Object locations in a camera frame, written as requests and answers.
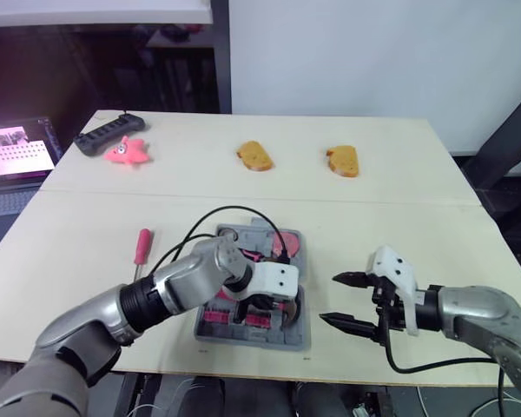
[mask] black power strip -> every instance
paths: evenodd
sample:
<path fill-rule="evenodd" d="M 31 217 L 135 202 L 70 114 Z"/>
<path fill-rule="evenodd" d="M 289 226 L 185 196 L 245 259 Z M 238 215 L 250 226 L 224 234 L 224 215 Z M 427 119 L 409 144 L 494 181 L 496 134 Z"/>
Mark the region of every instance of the black power strip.
<path fill-rule="evenodd" d="M 89 133 L 80 133 L 73 142 L 86 156 L 95 156 L 103 145 L 117 141 L 129 132 L 143 129 L 145 129 L 144 120 L 130 113 L 124 113 L 100 128 Z"/>

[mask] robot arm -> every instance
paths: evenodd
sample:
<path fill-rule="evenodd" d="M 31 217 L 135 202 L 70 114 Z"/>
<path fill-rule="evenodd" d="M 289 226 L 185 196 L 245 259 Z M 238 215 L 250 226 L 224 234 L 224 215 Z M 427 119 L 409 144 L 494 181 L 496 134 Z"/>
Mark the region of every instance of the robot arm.
<path fill-rule="evenodd" d="M 287 275 L 283 284 L 282 271 Z M 204 304 L 221 288 L 237 301 L 267 295 L 275 302 L 293 302 L 298 279 L 292 265 L 249 262 L 231 238 L 199 242 L 190 255 L 50 323 L 25 367 L 0 390 L 0 417 L 83 416 L 89 387 L 114 366 L 121 347 L 148 328 Z"/>
<path fill-rule="evenodd" d="M 406 328 L 410 335 L 418 335 L 420 329 L 441 330 L 445 337 L 488 354 L 521 392 L 521 307 L 508 294 L 488 287 L 419 290 L 412 266 L 388 247 L 371 257 L 366 272 L 346 272 L 333 279 L 350 287 L 374 287 L 379 323 L 358 321 L 349 314 L 321 314 L 328 324 L 388 347 L 388 329 Z"/>

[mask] toast slice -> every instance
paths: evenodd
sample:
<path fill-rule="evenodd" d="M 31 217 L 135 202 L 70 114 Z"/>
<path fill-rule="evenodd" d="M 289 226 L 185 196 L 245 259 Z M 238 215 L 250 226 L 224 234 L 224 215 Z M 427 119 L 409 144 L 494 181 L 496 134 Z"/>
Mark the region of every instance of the toast slice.
<path fill-rule="evenodd" d="M 237 150 L 237 156 L 252 171 L 266 171 L 274 165 L 266 150 L 256 141 L 243 143 Z"/>
<path fill-rule="evenodd" d="M 354 177 L 359 174 L 357 151 L 353 146 L 342 145 L 326 151 L 328 166 L 338 175 Z"/>

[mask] pink toy pig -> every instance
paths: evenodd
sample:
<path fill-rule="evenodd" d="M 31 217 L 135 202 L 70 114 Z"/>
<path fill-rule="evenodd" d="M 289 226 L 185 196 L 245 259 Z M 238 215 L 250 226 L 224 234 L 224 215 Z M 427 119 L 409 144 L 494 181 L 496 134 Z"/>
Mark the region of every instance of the pink toy pig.
<path fill-rule="evenodd" d="M 142 139 L 129 139 L 124 136 L 122 143 L 109 150 L 104 158 L 111 162 L 121 162 L 127 164 L 143 163 L 150 161 L 145 152 L 145 142 Z"/>

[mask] tool case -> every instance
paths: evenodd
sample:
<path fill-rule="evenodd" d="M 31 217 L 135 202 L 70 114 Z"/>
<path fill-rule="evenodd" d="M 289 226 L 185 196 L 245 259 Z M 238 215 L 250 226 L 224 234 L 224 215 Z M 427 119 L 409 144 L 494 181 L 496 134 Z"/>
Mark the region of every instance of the tool case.
<path fill-rule="evenodd" d="M 290 263 L 299 269 L 299 283 L 305 282 L 307 257 L 305 242 L 297 230 L 280 229 L 287 246 Z M 231 235 L 241 252 L 252 261 L 275 258 L 281 245 L 277 234 L 262 219 L 253 218 L 251 225 L 220 224 L 217 235 Z M 246 319 L 234 323 L 237 302 L 228 299 L 222 291 L 198 309 L 195 319 L 195 337 L 199 341 L 214 341 L 259 348 L 304 350 L 309 344 L 305 291 L 299 285 L 297 297 L 299 316 L 290 325 L 282 327 L 284 312 L 280 308 L 258 309 L 249 305 Z"/>

